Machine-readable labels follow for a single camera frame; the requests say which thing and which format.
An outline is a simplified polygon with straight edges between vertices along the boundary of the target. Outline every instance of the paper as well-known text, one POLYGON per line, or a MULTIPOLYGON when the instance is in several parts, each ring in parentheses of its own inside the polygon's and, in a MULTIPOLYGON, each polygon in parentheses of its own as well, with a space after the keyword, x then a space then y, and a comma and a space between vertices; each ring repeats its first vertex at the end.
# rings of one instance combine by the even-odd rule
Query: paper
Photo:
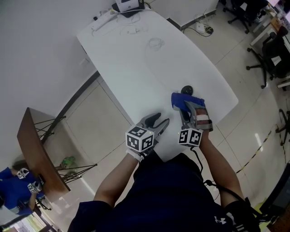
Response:
POLYGON ((280 58, 280 56, 276 56, 274 58, 271 58, 271 60, 274 63, 274 65, 276 66, 281 61, 281 58, 280 58))
POLYGON ((244 11, 246 11, 247 6, 248 6, 248 4, 244 2, 240 7, 241 7, 244 11))

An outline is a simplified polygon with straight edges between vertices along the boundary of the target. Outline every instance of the tiled floor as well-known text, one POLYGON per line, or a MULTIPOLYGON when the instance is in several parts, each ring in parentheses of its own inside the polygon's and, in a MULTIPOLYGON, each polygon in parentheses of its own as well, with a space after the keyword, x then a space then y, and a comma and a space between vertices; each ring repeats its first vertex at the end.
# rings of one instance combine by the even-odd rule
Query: tiled floor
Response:
MULTIPOLYGON (((237 175, 244 195, 255 206, 271 193, 285 167, 275 125, 280 125, 278 109, 287 109, 287 93, 278 90, 275 81, 262 90, 261 70, 245 69, 246 65, 256 64, 254 56, 247 52, 254 36, 246 35, 238 22, 229 25, 227 21, 232 16, 221 9, 219 7, 217 14, 207 22, 214 28, 212 36, 205 38, 192 30, 186 30, 185 34, 216 65, 239 99, 238 105, 210 134, 211 141, 232 168, 240 170, 272 131, 259 153, 237 175)), ((70 108, 66 121, 57 127, 56 134, 46 143, 55 165, 71 155, 76 156, 78 163, 98 164, 81 180, 69 184, 71 192, 54 202, 53 210, 47 212, 63 231, 67 230, 79 202, 92 200, 101 181, 124 157, 125 131, 130 124, 132 121, 99 77, 70 108)), ((289 161, 289 143, 285 147, 289 161)), ((197 151, 203 164, 204 179, 212 180, 203 154, 199 149, 197 151)), ((198 163, 191 151, 186 150, 185 153, 198 163)), ((126 196, 132 184, 131 178, 119 201, 126 196)), ((219 203, 218 191, 213 187, 209 190, 219 203)))

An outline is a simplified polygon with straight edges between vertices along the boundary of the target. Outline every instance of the blue cloth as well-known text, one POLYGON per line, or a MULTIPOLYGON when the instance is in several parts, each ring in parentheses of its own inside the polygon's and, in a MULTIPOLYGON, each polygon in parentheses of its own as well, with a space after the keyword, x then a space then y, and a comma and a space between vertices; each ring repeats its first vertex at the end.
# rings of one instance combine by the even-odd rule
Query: blue cloth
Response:
POLYGON ((205 107, 204 100, 201 98, 193 97, 193 96, 182 94, 182 93, 175 93, 175 92, 171 94, 172 108, 176 107, 181 110, 190 112, 189 108, 186 106, 184 101, 193 102, 197 105, 205 107))
MULTIPOLYGON (((21 203, 28 203, 31 197, 27 185, 37 181, 31 172, 24 179, 19 179, 13 176, 10 169, 6 168, 0 172, 0 192, 4 197, 4 206, 8 209, 15 209, 18 207, 18 215, 31 214, 30 208, 21 207, 21 203)), ((43 193, 37 194, 37 198, 43 197, 43 193)))
MULTIPOLYGON (((190 161, 185 165, 181 159, 160 161, 146 167, 141 162, 121 203, 115 208, 102 201, 80 203, 68 232, 236 231, 227 211, 214 202, 190 161)), ((245 225, 243 218, 247 222, 255 219, 239 204, 233 208, 243 212, 235 217, 238 226, 245 225)), ((248 231, 259 231, 256 228, 248 231)))

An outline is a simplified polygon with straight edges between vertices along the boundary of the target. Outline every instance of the blue shirt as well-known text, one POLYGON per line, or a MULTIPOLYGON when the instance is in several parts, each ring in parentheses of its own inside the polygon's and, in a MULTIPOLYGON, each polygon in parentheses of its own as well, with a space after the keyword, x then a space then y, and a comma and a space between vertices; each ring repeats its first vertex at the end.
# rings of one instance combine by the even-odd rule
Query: blue shirt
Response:
POLYGON ((36 181, 31 172, 24 179, 13 176, 10 169, 6 168, 0 172, 0 192, 4 196, 4 206, 18 215, 31 214, 29 207, 19 207, 20 202, 27 204, 31 197, 27 185, 36 181))
POLYGON ((114 208, 101 201, 80 203, 68 231, 232 232, 241 225, 240 232, 259 231, 254 221, 244 203, 224 209, 195 172, 164 163, 138 174, 128 195, 114 208))

